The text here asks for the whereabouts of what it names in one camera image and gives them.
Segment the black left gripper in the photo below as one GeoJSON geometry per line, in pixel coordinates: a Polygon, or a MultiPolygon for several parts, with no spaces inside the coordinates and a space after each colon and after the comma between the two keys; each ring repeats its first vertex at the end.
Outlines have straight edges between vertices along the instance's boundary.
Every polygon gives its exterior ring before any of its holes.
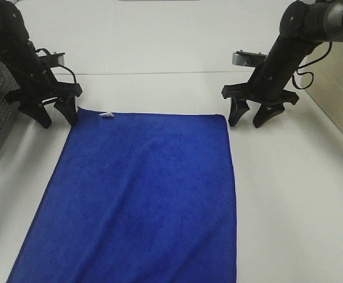
{"type": "Polygon", "coordinates": [[[11,104],[19,102],[18,110],[34,119],[43,128],[51,126],[51,118],[44,106],[54,104],[68,121],[70,126],[78,123],[76,98],[82,95],[82,88],[75,74],[63,65],[57,65],[70,72],[74,82],[65,83],[58,80],[48,83],[36,79],[32,74],[28,75],[11,64],[4,64],[19,85],[19,89],[10,91],[5,95],[5,100],[11,104]]]}

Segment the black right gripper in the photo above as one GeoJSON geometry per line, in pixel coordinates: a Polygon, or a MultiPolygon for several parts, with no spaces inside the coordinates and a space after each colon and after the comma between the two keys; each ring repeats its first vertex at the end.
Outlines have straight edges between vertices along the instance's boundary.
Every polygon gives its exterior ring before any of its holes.
{"type": "Polygon", "coordinates": [[[273,67],[263,63],[255,68],[247,82],[225,85],[222,96],[231,99],[230,127],[235,127],[240,118],[249,111],[248,101],[261,104],[253,118],[256,128],[282,114],[285,111],[283,103],[295,105],[299,100],[298,95],[284,88],[298,67],[298,63],[283,63],[273,67]]]}

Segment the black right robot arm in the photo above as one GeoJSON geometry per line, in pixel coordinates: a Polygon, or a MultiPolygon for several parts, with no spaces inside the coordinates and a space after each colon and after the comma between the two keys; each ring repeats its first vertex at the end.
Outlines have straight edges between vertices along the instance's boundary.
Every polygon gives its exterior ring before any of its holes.
{"type": "Polygon", "coordinates": [[[296,104],[298,95],[284,88],[303,67],[304,58],[323,42],[343,42],[343,1],[294,1],[282,15],[268,54],[236,51],[232,63],[254,71],[247,82],[223,87],[222,96],[231,100],[230,126],[249,110],[248,101],[260,104],[253,119],[256,128],[283,113],[284,103],[296,104]]]}

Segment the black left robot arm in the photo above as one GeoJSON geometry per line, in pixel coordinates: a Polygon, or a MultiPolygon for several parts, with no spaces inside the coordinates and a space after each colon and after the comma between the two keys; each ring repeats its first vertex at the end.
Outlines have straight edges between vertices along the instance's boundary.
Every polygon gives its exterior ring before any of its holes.
{"type": "Polygon", "coordinates": [[[10,1],[0,1],[0,62],[9,70],[19,88],[5,95],[8,103],[49,128],[51,118],[45,106],[53,104],[71,126],[78,123],[76,99],[82,88],[73,81],[58,81],[53,68],[71,69],[64,65],[64,53],[51,53],[35,48],[29,38],[21,11],[10,1]]]}

